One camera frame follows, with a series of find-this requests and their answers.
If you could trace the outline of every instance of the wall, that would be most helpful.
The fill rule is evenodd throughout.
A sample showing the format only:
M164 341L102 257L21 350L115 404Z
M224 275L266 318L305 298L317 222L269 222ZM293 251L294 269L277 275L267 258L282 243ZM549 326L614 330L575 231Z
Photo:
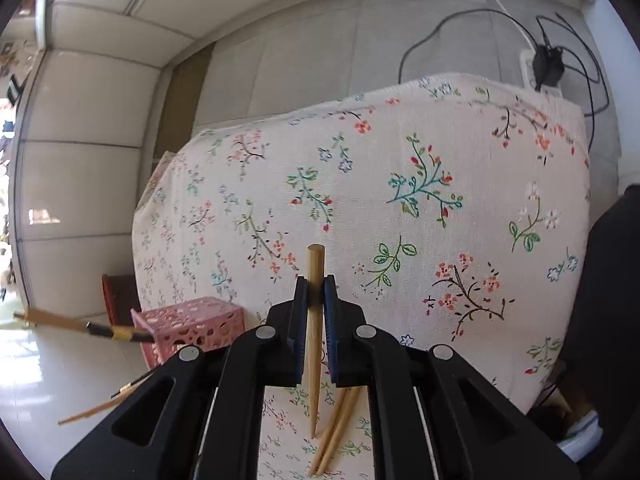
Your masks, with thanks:
M602 55L616 101L622 156L618 163L620 193L640 184L640 52L608 0L585 7L584 17Z
M14 158L12 240L30 306L102 313L101 274L133 273L140 151L158 74L95 54L53 50L43 58ZM53 220L34 222L43 209Z
M597 52L579 10L553 0L502 0L541 38L536 14L560 12ZM213 50L194 121L194 132L295 110L299 107L393 85L404 51L447 14L493 0L313 0L276 12L219 40ZM560 28L552 41L585 60L580 42ZM519 31L506 18L477 14L453 20L408 58L404 80L441 72L470 72L522 86ZM588 109L585 79L568 72L566 98ZM596 106L602 89L594 89ZM591 151L591 221L616 199L620 141L612 104L596 118Z

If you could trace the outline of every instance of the tablecloth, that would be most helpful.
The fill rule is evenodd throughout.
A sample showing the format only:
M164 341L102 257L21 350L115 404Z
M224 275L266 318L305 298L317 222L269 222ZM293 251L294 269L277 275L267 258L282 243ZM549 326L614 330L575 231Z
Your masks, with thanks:
M471 75L205 129L163 157L134 215L140 303L213 295L250 328L292 298L321 243L368 322L452 345L525 412L571 313L588 164L580 108ZM324 367L320 430L335 398ZM267 389L258 476L306 478L308 416L304 386ZM364 395L325 477L373 478Z

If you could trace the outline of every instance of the white power strip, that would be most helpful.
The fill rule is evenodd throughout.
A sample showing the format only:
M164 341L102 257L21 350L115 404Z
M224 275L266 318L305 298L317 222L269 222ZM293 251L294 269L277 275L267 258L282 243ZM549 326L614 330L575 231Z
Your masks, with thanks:
M520 70L522 70L524 88L532 88L534 90L536 89L536 77L533 75L533 58L535 55L535 52L530 48L526 48L520 52ZM562 97L562 91L559 86L542 85L540 92L555 97Z

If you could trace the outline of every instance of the pink plastic basket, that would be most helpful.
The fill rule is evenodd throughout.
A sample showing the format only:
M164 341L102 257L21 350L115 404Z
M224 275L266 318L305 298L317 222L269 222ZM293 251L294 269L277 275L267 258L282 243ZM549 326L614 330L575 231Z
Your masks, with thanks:
M183 345L213 350L230 345L244 332L242 307L211 297L144 312L132 309L131 317L136 327L154 337L154 343L140 343L149 368L164 364Z

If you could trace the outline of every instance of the black power adapter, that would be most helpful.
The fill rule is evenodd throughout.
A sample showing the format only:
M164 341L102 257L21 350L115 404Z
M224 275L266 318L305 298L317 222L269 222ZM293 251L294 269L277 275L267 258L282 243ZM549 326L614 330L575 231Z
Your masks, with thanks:
M533 75L536 78L536 92L540 92L542 85L558 86L564 74L562 63L562 49L539 44L533 58Z

